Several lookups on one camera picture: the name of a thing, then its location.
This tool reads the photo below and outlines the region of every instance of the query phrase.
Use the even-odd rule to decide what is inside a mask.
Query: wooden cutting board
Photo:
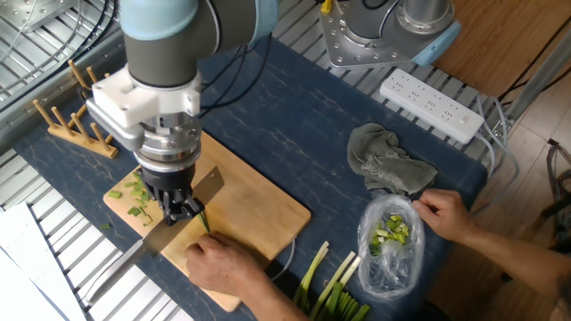
[[[192,186],[200,182],[211,170],[218,167],[224,186],[206,204],[206,216],[212,231],[228,235],[250,251],[262,268],[268,264],[300,233],[310,220],[310,212],[267,178],[240,160],[212,137],[203,133],[203,152],[196,162]],[[103,201],[140,235],[145,236],[162,219],[157,202],[149,202],[144,215],[133,217],[127,211],[136,206],[136,196],[130,195],[135,182],[132,174],[125,176],[113,191],[122,192],[119,199],[106,193]],[[198,217],[194,218],[161,252],[182,273],[188,275],[184,251],[204,234]],[[240,305],[240,299],[230,295],[204,290],[227,312]]]

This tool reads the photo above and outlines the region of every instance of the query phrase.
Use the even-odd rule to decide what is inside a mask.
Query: person's arm
[[[479,251],[544,297],[558,298],[559,279],[571,273],[567,256],[477,226],[456,192],[427,190],[412,204],[441,237]]]
[[[186,249],[185,256],[190,282],[239,297],[258,320],[309,320],[269,280],[253,257],[227,237],[203,235]]]

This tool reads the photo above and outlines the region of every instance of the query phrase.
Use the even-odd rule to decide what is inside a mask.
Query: blue plastic part
[[[277,0],[256,0],[256,28],[252,41],[269,35],[277,25]]]
[[[427,46],[423,51],[412,58],[412,61],[420,66],[428,66],[440,57],[446,49],[454,42],[462,26],[459,22],[452,23],[435,41]]]
[[[122,0],[121,28],[137,40],[170,37],[196,15],[198,0]]]

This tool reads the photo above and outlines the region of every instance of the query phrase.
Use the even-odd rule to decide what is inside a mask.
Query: white power strip
[[[383,82],[380,92],[462,144],[469,143],[484,124],[482,116],[399,69]]]

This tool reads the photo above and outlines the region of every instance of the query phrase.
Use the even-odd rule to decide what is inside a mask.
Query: human hand
[[[185,257],[188,279],[206,290],[242,298],[253,281],[267,278],[246,250],[220,234],[201,236]]]
[[[435,233],[447,240],[462,243],[476,230],[458,192],[426,190],[412,206]]]

